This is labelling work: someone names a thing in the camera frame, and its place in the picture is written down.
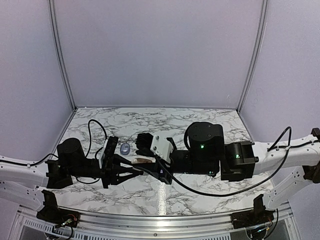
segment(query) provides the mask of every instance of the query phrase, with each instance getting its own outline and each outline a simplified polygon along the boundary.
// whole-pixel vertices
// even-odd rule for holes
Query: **white marble surface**
[[[234,110],[189,109],[189,108],[82,108],[77,111],[62,140],[78,138],[84,152],[89,146],[87,123],[96,119],[105,127],[108,136],[119,137],[116,153],[120,153],[120,144],[127,142],[131,152],[127,159],[135,155],[134,141],[137,134],[161,131],[163,136],[173,137],[177,148],[183,149],[185,129],[196,121],[221,124],[226,143],[250,139],[242,121]],[[104,134],[100,127],[91,123],[92,148],[89,157],[104,144]],[[193,189],[216,194],[226,194],[241,190],[257,183],[268,175],[254,176],[241,182],[220,181],[220,175],[212,178],[205,175],[176,174],[178,179]],[[91,182],[92,179],[81,178]],[[194,194],[180,187],[174,181],[172,185],[159,182],[152,176],[138,176],[117,186],[104,189],[101,181],[85,185],[76,182],[61,190],[52,190],[60,206],[99,213],[144,215],[144,216],[181,216],[227,212],[253,206],[253,199],[272,188],[271,182],[253,190],[230,197],[208,197]]]

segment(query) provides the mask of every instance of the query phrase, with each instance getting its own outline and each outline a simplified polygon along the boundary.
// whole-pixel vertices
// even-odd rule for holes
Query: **metal frame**
[[[255,44],[254,44],[254,50],[250,62],[250,66],[246,75],[246,79],[244,82],[244,86],[242,89],[241,97],[239,99],[236,111],[238,113],[241,113],[243,106],[245,104],[250,85],[252,82],[252,79],[254,77],[254,72],[255,68],[257,65],[257,60],[258,56],[261,50],[263,38],[264,38],[264,33],[266,29],[266,21],[267,21],[267,13],[268,13],[268,6],[269,6],[269,0],[262,0],[262,5],[261,5],[261,13],[260,13],[260,21],[259,21],[259,26],[258,26],[258,31],[256,34],[256,39],[255,39]]]
[[[77,240],[89,240],[89,237],[97,237],[96,239],[100,238],[100,240],[204,240],[208,238],[215,239],[216,237],[223,239],[222,236],[228,236],[232,232],[244,230],[244,228],[233,229],[231,212],[193,216],[129,216],[87,211],[79,212],[79,223],[77,228],[74,229],[74,237],[72,238]],[[11,229],[9,240],[19,239],[23,226],[49,233],[50,227],[54,224],[37,219],[36,214],[33,210],[20,207],[15,218],[15,225]],[[290,239],[299,240],[300,238],[295,228],[296,225],[293,224],[293,213],[288,202],[279,207],[279,221],[282,220],[285,220],[288,230],[290,230],[289,234],[292,237]],[[69,233],[69,229],[66,229],[64,235],[68,236]]]
[[[63,81],[63,85],[65,88],[66,96],[68,98],[70,108],[72,111],[75,111],[77,109],[74,96],[72,94],[71,85],[67,73],[67,68],[64,61],[64,56],[62,53],[60,38],[59,38],[59,31],[58,31],[58,24],[57,24],[57,16],[56,16],[56,7],[55,7],[55,1],[54,0],[48,0],[48,7],[49,7],[49,15],[50,15],[50,23],[51,23],[51,29],[52,29],[52,36],[56,51],[56,56],[61,72],[61,77]]]

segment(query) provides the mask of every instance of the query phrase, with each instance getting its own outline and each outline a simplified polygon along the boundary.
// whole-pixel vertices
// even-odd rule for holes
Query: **black cable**
[[[286,134],[286,132],[290,130],[289,132],[289,141],[288,141],[288,146],[290,146],[290,142],[291,142],[291,133],[292,133],[292,129],[290,126],[287,126],[285,128],[285,130],[281,133],[281,135],[278,137],[278,139],[274,142],[274,144],[272,144],[272,146],[267,150],[268,152],[270,152],[272,149],[275,148],[275,146],[277,145],[277,143],[282,139],[282,137]]]
[[[72,226],[70,226],[70,228],[71,228],[71,234],[70,234],[70,236],[69,236],[68,238],[66,238],[65,240],[70,240],[70,239],[72,238],[73,234],[74,234],[74,228],[73,228]]]
[[[73,228],[72,226],[69,226],[69,227],[71,228],[71,234],[70,234],[70,236],[69,236],[68,238],[66,238],[65,240],[70,240],[70,239],[73,237],[73,235],[74,235],[74,228]]]
[[[85,157],[87,157],[87,156],[89,155],[90,149],[91,149],[91,144],[92,144],[91,129],[90,129],[90,123],[91,123],[91,122],[95,122],[96,124],[98,124],[98,125],[102,128],[102,130],[103,130],[103,132],[104,132],[105,140],[107,140],[107,138],[108,138],[107,132],[106,132],[104,126],[102,126],[102,124],[101,124],[100,122],[98,122],[97,120],[95,120],[95,119],[90,119],[90,120],[88,121],[88,131],[89,131],[90,142],[89,142],[88,152],[86,153]]]
[[[36,166],[36,165],[41,164],[41,163],[42,163],[44,160],[46,160],[47,157],[49,157],[49,156],[54,156],[54,157],[58,158],[57,155],[54,155],[53,153],[49,153],[49,154],[47,154],[44,158],[42,158],[40,161],[37,161],[37,162],[35,162],[35,163],[31,163],[31,164],[30,164],[30,167],[33,167],[33,166]],[[20,163],[20,162],[7,161],[7,160],[0,160],[0,163],[13,164],[13,165],[19,165],[19,166],[26,166],[26,167],[28,166],[27,163]]]
[[[278,221],[279,221],[279,210],[276,209],[276,222],[275,222],[275,224],[274,224],[274,227],[273,227],[272,230],[270,231],[270,233],[269,233],[264,239],[269,238],[270,235],[274,232],[274,230],[275,230],[276,227],[277,227]]]
[[[284,133],[286,133],[287,131],[289,130],[289,138],[288,138],[288,145],[290,145],[290,142],[291,142],[291,136],[292,136],[292,128],[289,126],[285,129]],[[280,169],[282,168],[282,166],[285,164],[287,158],[288,158],[288,154],[289,154],[289,150],[290,148],[287,149],[285,155],[284,155],[284,158],[280,164],[280,166],[269,176],[267,177],[266,179],[262,180],[261,182],[255,184],[255,185],[252,185],[250,187],[247,187],[245,189],[242,189],[242,190],[239,190],[239,191],[235,191],[235,192],[232,192],[232,193],[228,193],[228,194],[211,194],[211,193],[206,193],[206,192],[201,192],[201,191],[197,191],[197,190],[194,190],[190,187],[188,187],[187,185],[183,184],[182,182],[180,182],[178,179],[175,178],[175,176],[168,171],[168,169],[163,165],[163,163],[161,162],[161,158],[159,157],[156,157],[155,160],[159,163],[159,165],[161,166],[161,168],[177,183],[179,184],[181,187],[189,190],[190,192],[193,192],[195,194],[199,194],[199,195],[203,195],[203,196],[208,196],[208,197],[230,197],[230,196],[233,196],[233,195],[236,195],[236,194],[240,194],[240,193],[243,193],[243,192],[246,192],[248,190],[251,190],[251,189],[254,189],[258,186],[260,186],[261,184],[264,184],[265,182],[267,182],[268,180],[270,180],[271,178],[273,178],[279,171]]]
[[[102,147],[100,147],[100,148],[98,149],[98,151],[95,152],[95,154],[94,154],[94,159],[95,159],[95,160],[98,160],[98,158],[97,158],[98,153],[99,153],[103,148],[104,148],[104,147],[102,146]]]
[[[309,144],[312,144],[312,143],[320,143],[320,140],[315,140],[315,141],[307,141],[307,142],[304,142],[304,143],[302,143],[302,144],[300,144],[300,145],[292,145],[292,146],[290,146],[290,148],[292,148],[292,149],[297,149],[297,148],[301,148],[301,147],[304,147],[304,146],[306,146],[306,145],[309,145]],[[280,149],[285,149],[287,146],[283,146],[283,145],[281,145],[281,146],[278,146]]]
[[[80,181],[78,177],[75,178],[79,183],[82,183],[82,184],[95,184],[97,182],[99,182],[100,178],[98,178],[97,180],[95,181],[92,181],[92,182],[84,182],[84,181]]]

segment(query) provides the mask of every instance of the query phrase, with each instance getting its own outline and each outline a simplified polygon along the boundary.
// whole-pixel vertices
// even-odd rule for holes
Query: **gray egg-shaped object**
[[[120,153],[122,155],[128,155],[130,153],[130,145],[126,142],[121,144]]]

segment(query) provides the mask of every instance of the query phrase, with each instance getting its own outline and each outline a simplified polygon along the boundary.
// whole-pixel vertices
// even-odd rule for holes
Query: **white wall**
[[[320,1],[271,0],[254,78],[241,112],[255,141],[274,141],[286,126],[300,138],[320,127]],[[279,182],[287,170],[276,175]],[[290,205],[303,240],[320,239],[320,185]]]
[[[0,1],[0,155],[40,160],[71,108],[62,82],[45,0]],[[0,239],[18,204],[0,198]]]
[[[236,108],[261,0],[57,0],[78,106]]]

